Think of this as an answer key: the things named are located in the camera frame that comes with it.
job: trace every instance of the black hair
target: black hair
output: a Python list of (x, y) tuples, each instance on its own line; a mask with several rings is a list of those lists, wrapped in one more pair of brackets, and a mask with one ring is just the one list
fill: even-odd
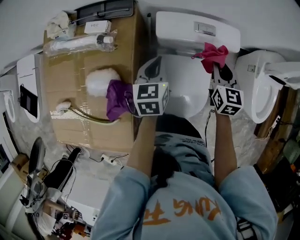
[(29, 226), (31, 227), (37, 240), (45, 240), (44, 237), (41, 235), (41, 233), (38, 230), (37, 216), (34, 215), (34, 213), (26, 213), (26, 217), (27, 217)]
[(174, 172), (180, 171), (181, 168), (173, 156), (165, 153), (160, 147), (155, 149), (153, 154), (151, 176), (157, 175), (157, 188), (167, 187), (167, 180), (174, 175)]

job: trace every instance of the white fluffy pom-pom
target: white fluffy pom-pom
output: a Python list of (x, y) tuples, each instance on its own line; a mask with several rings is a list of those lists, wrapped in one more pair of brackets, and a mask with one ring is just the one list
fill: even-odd
[(111, 80), (121, 80), (119, 74), (112, 68), (91, 72), (85, 79), (88, 94), (105, 97)]

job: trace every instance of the toilet tank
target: toilet tank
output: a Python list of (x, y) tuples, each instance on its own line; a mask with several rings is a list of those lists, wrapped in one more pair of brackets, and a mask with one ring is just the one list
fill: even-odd
[(207, 17), (174, 13), (156, 13), (156, 36), (163, 47), (174, 49), (204, 49), (204, 43), (217, 48), (225, 45), (228, 51), (240, 51), (240, 31), (223, 22)]

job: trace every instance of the pink cloth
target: pink cloth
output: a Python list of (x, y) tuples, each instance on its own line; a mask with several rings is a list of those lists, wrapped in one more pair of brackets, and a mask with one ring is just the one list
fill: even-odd
[(220, 46), (218, 49), (210, 43), (204, 44), (204, 51), (196, 53), (192, 59), (199, 57), (204, 58), (201, 63), (207, 73), (212, 73), (214, 70), (213, 63), (218, 63), (220, 68), (225, 65), (225, 59), (228, 55), (228, 49), (224, 45)]

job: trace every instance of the light blue t-shirt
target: light blue t-shirt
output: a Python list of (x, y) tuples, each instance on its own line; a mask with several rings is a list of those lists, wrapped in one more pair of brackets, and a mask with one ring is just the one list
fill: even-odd
[(156, 145), (175, 157), (181, 172), (151, 194), (149, 177), (124, 167), (110, 186), (91, 239), (237, 239), (240, 218), (252, 224), (258, 239), (274, 238), (276, 211), (253, 167), (233, 171), (217, 191), (202, 139), (157, 133)]

